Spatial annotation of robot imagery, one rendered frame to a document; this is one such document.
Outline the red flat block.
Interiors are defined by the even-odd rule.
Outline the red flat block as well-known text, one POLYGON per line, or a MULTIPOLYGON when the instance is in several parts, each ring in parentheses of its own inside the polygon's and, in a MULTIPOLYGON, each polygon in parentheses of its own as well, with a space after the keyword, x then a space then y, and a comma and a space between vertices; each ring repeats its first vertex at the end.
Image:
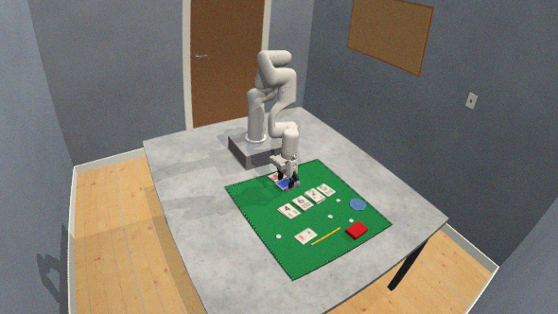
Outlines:
POLYGON ((360 221, 346 229, 345 233, 352 237, 354 240, 358 239, 368 231, 368 228, 360 221))

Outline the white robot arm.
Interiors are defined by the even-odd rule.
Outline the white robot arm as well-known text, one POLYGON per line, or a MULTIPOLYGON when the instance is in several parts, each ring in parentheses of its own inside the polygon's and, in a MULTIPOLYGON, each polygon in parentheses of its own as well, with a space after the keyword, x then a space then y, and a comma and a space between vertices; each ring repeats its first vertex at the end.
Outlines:
POLYGON ((269 159, 269 162, 280 170, 286 169, 285 162, 293 159, 297 160, 299 143, 296 123, 275 123, 275 116, 281 110, 296 102, 296 72, 290 68, 278 68, 288 65, 290 61, 291 54, 286 50, 259 52, 257 63, 260 69, 258 69, 254 80, 255 88, 247 93, 248 134, 245 135, 245 140, 252 144, 260 144, 266 141, 267 136, 264 134, 265 110, 262 104, 274 100, 278 93, 278 100, 269 113, 268 132, 271 138, 282 138, 281 154, 272 155, 269 159), (274 86, 274 88, 271 88, 271 86, 274 86))

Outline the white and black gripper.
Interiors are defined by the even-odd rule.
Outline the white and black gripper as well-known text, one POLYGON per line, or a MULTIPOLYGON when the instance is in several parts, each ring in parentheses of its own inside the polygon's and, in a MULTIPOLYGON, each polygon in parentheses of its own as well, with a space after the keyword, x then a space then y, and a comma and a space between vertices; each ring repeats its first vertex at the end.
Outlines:
POLYGON ((299 180, 299 177, 297 176, 298 173, 298 159, 295 160, 289 160, 287 162, 285 162, 286 164, 286 169, 280 170, 279 168, 277 168, 277 172, 278 172, 278 180, 283 179, 284 174, 289 178, 289 183, 288 183, 288 189, 290 189, 291 187, 293 187, 294 182, 299 180), (293 180, 291 180, 291 178, 293 180))

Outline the blue flat disc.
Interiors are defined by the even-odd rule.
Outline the blue flat disc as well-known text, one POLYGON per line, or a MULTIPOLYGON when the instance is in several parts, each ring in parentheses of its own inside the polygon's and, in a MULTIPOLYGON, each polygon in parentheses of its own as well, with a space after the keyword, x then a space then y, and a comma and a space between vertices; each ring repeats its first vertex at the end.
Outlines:
POLYGON ((357 211, 362 211, 366 208, 365 202, 360 200, 360 199, 352 199, 352 200, 350 200, 349 204, 350 204, 351 208, 353 208, 354 210, 357 210, 357 211))

